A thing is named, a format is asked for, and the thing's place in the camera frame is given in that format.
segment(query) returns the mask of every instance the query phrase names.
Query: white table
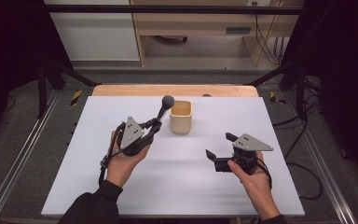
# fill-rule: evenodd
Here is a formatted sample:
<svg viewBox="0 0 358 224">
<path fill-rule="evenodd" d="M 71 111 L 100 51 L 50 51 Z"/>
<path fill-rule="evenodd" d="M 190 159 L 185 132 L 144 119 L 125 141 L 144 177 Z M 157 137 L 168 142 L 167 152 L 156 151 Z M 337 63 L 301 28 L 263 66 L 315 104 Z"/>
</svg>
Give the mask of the white table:
<svg viewBox="0 0 358 224">
<path fill-rule="evenodd" d="M 122 120 L 154 118 L 162 97 L 89 97 L 70 146 L 42 211 L 61 216 L 80 194 L 98 188 L 99 162 L 110 135 Z M 259 97 L 189 97 L 193 103 L 190 133 L 169 130 L 169 116 L 155 135 L 147 157 L 135 168 L 118 199 L 122 217 L 241 217 L 256 215 L 240 180 L 217 173 L 205 155 L 230 157 L 225 133 L 248 133 L 273 146 L 264 152 L 273 180 L 272 194 L 282 214 L 302 216 L 304 210 L 285 164 L 264 101 Z"/>
</svg>

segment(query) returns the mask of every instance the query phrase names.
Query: beige cup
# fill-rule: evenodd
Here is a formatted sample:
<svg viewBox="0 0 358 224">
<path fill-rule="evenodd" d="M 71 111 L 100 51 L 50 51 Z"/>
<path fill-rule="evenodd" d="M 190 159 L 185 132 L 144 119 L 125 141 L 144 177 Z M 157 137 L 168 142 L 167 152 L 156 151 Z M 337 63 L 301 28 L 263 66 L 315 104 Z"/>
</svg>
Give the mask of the beige cup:
<svg viewBox="0 0 358 224">
<path fill-rule="evenodd" d="M 170 112 L 170 127 L 173 133 L 189 133 L 193 106 L 189 101 L 175 101 Z"/>
</svg>

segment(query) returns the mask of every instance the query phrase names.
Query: black sleeve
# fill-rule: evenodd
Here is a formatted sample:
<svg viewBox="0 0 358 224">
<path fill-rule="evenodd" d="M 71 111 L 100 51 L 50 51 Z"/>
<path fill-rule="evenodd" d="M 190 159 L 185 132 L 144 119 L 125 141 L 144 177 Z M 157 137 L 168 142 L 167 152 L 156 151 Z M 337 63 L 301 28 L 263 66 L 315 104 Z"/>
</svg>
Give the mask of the black sleeve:
<svg viewBox="0 0 358 224">
<path fill-rule="evenodd" d="M 59 224 L 119 223 L 117 198 L 122 188 L 104 180 L 95 193 L 80 195 L 62 216 Z"/>
<path fill-rule="evenodd" d="M 259 221 L 259 224 L 286 224 L 286 219 L 283 215 L 279 215 L 277 217 L 273 217 L 264 221 Z"/>
</svg>

